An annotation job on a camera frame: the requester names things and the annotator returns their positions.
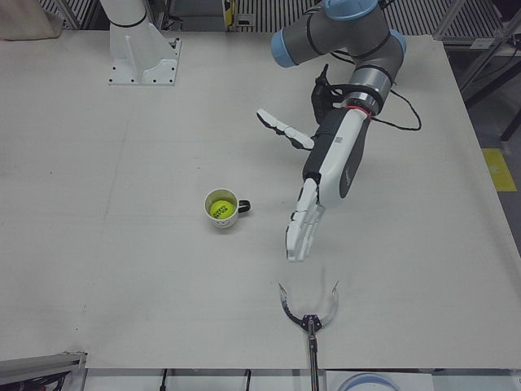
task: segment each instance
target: robotic arm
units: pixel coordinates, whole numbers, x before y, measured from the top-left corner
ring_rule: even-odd
[[[326,68],[316,80],[312,102],[320,126],[312,138],[262,109],[257,112],[267,127],[286,135],[294,147],[311,151],[286,231],[289,261],[303,261],[308,256],[325,209],[337,206],[348,194],[370,119],[382,111],[403,62],[405,39],[389,30],[378,5],[378,0],[325,0],[315,12],[273,36],[272,54],[285,68],[342,48],[347,48],[356,65],[347,85],[334,86],[342,91],[339,99],[331,94]],[[334,101],[345,105],[336,108]]]

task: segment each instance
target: yellow tennis ball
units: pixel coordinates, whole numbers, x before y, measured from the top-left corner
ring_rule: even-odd
[[[210,214],[213,218],[223,220],[234,214],[235,207],[228,201],[218,200],[215,201],[210,207]]]

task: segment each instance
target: metal bar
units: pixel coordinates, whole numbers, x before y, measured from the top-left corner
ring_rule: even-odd
[[[486,51],[484,51],[465,71],[463,76],[460,77],[458,80],[458,86],[461,92],[466,90],[466,88],[474,81],[476,76],[483,70],[490,59],[494,56],[497,49],[499,49],[499,47],[508,40],[508,38],[515,32],[520,24],[521,10],[517,11],[506,28],[503,29],[500,36],[494,40],[494,43]]]
[[[459,11],[462,9],[464,4],[465,0],[453,1],[449,9],[445,12],[445,15],[441,19],[440,24],[438,24],[438,27],[436,28],[435,32],[432,34],[434,39],[439,41],[445,35],[447,29],[454,22],[454,19],[456,18],[456,16],[458,16]]]
[[[0,385],[74,371],[85,365],[85,353],[56,354],[0,362]]]
[[[499,77],[496,77],[490,83],[488,83],[481,90],[473,94],[469,99],[465,100],[466,108],[472,108],[475,104],[477,104],[481,99],[489,96],[492,92],[497,90],[498,88],[505,85],[508,81],[512,80],[513,77],[516,77],[521,73],[521,61],[519,61],[513,67],[508,68],[508,70],[504,71]]]
[[[501,141],[508,141],[510,137],[515,133],[515,130],[521,125],[521,110],[515,115],[511,123],[506,127],[505,132],[501,135]]]
[[[96,10],[96,7],[98,4],[99,4],[99,0],[92,0],[90,2],[87,10],[85,11],[85,16],[83,18],[83,21],[81,22],[82,30],[89,29],[89,24],[93,19],[93,16],[94,16],[94,13],[95,13],[95,10]]]
[[[80,22],[74,15],[71,7],[68,5],[66,0],[55,0],[55,4],[59,9],[59,13],[67,21],[68,25],[73,30],[79,30],[81,28]]]

